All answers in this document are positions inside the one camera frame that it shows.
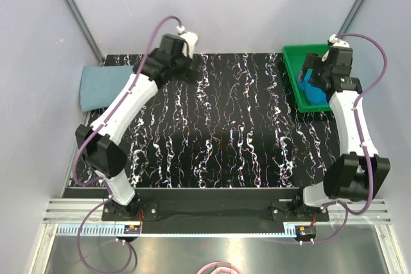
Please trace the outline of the grey-blue t shirt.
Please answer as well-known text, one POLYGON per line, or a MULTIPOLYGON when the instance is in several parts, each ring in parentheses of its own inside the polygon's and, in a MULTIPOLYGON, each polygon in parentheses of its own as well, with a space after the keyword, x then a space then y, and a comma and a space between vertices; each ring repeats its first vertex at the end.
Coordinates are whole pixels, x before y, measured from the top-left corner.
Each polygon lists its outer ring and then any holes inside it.
POLYGON ((131 65, 85 66, 80 82, 82 112, 107 108, 121 92, 132 73, 131 65))

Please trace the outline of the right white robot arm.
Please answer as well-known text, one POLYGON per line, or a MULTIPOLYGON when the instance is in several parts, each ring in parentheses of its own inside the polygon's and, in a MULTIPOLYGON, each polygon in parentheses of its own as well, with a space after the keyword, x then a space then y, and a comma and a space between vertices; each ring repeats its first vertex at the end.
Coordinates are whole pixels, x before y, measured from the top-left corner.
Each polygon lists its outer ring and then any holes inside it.
POLYGON ((307 186, 301 199, 292 203, 293 216, 306 220, 315 208, 326 208, 339 203, 348 208, 350 201, 364 201, 361 210, 367 211, 390 171, 390 161, 381 157, 368 131, 363 112, 363 95, 358 78, 352 77, 353 50, 331 46, 325 55, 308 53, 299 74, 303 80, 311 72, 309 83, 321 89, 329 103, 337 124, 340 156, 327 168, 321 183, 307 186))

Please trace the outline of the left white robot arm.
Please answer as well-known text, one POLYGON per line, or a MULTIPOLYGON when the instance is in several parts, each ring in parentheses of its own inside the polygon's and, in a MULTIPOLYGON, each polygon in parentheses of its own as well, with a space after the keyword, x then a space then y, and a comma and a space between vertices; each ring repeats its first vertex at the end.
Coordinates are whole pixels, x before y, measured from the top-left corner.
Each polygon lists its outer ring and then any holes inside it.
POLYGON ((198 35, 190 31, 165 34, 160 46, 134 65, 125 86, 106 111, 91 125, 81 124, 75 131, 75 159, 83 159, 96 173, 108 190, 107 204, 118 218, 132 220, 142 213, 125 171, 128 157, 119 147, 123 135, 140 109, 169 81, 194 80, 191 64, 198 40, 198 35))

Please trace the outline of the blue t shirt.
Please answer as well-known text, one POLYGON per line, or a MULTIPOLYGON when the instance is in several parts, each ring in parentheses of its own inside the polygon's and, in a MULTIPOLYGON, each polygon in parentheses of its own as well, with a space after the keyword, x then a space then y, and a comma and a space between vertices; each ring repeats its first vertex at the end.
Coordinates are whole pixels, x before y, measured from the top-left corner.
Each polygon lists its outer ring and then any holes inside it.
POLYGON ((310 105, 329 105, 326 94, 318 87, 314 87, 310 82, 312 72, 308 72, 303 81, 296 79, 297 87, 301 90, 310 105))

